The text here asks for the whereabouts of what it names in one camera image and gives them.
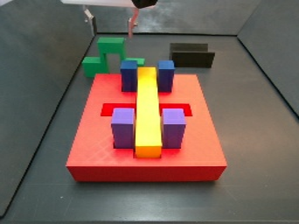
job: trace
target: black object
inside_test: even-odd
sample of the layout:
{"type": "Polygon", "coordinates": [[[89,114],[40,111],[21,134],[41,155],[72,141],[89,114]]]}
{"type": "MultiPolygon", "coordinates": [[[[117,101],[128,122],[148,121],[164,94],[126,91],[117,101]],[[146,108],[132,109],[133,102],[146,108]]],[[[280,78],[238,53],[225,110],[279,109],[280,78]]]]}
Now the black object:
{"type": "Polygon", "coordinates": [[[237,38],[299,116],[299,1],[264,0],[237,38]]]}
{"type": "Polygon", "coordinates": [[[208,44],[170,43],[169,59],[176,67],[210,67],[214,52],[208,44]]]}
{"type": "Polygon", "coordinates": [[[92,40],[78,9],[38,0],[0,7],[0,216],[92,40]]]}
{"type": "Polygon", "coordinates": [[[132,3],[137,9],[153,6],[157,0],[132,0],[132,3]]]}

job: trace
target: red base platform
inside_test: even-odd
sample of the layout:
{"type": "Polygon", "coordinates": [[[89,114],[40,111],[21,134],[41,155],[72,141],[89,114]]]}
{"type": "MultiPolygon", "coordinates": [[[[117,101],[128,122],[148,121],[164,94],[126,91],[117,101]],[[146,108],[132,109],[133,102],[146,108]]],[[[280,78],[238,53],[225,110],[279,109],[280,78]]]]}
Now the red base platform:
{"type": "Polygon", "coordinates": [[[158,94],[161,107],[178,106],[188,110],[181,148],[162,149],[161,158],[134,158],[133,150],[113,149],[110,107],[133,107],[136,104],[136,93],[121,93],[120,89],[120,74],[96,76],[66,162],[74,180],[149,182],[218,179],[226,161],[196,75],[176,74],[172,92],[158,94]]]}

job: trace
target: navy blue block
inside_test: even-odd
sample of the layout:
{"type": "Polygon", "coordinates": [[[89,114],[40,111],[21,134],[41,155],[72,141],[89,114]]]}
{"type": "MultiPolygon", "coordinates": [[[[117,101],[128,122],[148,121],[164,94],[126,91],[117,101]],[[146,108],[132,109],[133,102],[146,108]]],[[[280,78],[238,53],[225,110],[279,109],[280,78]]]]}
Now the navy blue block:
{"type": "Polygon", "coordinates": [[[173,62],[170,60],[160,60],[157,62],[157,91],[172,92],[173,88],[173,62]]]}
{"type": "Polygon", "coordinates": [[[116,149],[134,148],[134,110],[132,108],[114,108],[110,128],[116,149]]]}
{"type": "Polygon", "coordinates": [[[162,148],[180,149],[185,119],[181,108],[165,108],[162,110],[162,148]]]}
{"type": "Polygon", "coordinates": [[[121,91],[136,92],[136,68],[137,64],[134,60],[122,60],[120,65],[121,73],[121,91]]]}

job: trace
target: toy block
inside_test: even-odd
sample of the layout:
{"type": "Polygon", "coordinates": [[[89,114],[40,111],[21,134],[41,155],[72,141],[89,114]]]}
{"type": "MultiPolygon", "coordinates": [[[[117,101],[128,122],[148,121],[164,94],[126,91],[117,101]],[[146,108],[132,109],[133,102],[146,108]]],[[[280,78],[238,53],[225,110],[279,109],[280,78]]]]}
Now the toy block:
{"type": "Polygon", "coordinates": [[[172,93],[158,94],[166,107],[190,105],[178,150],[162,149],[160,159],[133,157],[133,150],[113,149],[110,117],[100,116],[104,103],[136,103],[136,93],[122,93],[120,74],[94,77],[66,168],[76,181],[152,182],[214,181],[226,168],[217,133],[196,74],[176,74],[172,93]]]}
{"type": "Polygon", "coordinates": [[[162,148],[180,149],[185,119],[181,108],[162,109],[162,148]]]}
{"type": "Polygon", "coordinates": [[[208,44],[170,43],[169,59],[174,67],[210,68],[214,52],[208,52],[208,44]]]}
{"type": "Polygon", "coordinates": [[[160,60],[157,69],[157,91],[170,93],[173,88],[173,62],[170,60],[160,60]]]}
{"type": "Polygon", "coordinates": [[[108,53],[118,54],[120,60],[126,57],[125,52],[125,39],[124,38],[98,38],[97,39],[97,50],[100,58],[105,57],[108,53]]]}
{"type": "Polygon", "coordinates": [[[137,68],[134,156],[161,156],[161,128],[154,67],[137,68]]]}
{"type": "Polygon", "coordinates": [[[110,128],[116,149],[134,148],[134,110],[132,108],[114,108],[110,128]]]}
{"type": "Polygon", "coordinates": [[[145,59],[140,59],[140,58],[125,58],[125,60],[134,60],[136,61],[136,65],[138,67],[142,67],[145,65],[145,59]]]}
{"type": "Polygon", "coordinates": [[[84,74],[86,77],[94,77],[96,74],[108,73],[108,65],[98,57],[85,57],[81,61],[84,74]]]}
{"type": "Polygon", "coordinates": [[[134,60],[121,61],[120,73],[121,73],[121,91],[134,92],[137,83],[134,60]]]}

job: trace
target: yellow beam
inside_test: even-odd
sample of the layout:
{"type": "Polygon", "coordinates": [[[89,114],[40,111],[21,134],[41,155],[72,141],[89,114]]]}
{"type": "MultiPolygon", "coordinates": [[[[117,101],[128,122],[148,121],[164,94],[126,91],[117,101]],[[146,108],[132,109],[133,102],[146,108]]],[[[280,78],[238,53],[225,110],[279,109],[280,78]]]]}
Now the yellow beam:
{"type": "Polygon", "coordinates": [[[161,122],[154,67],[137,68],[134,155],[137,158],[161,156],[161,122]]]}

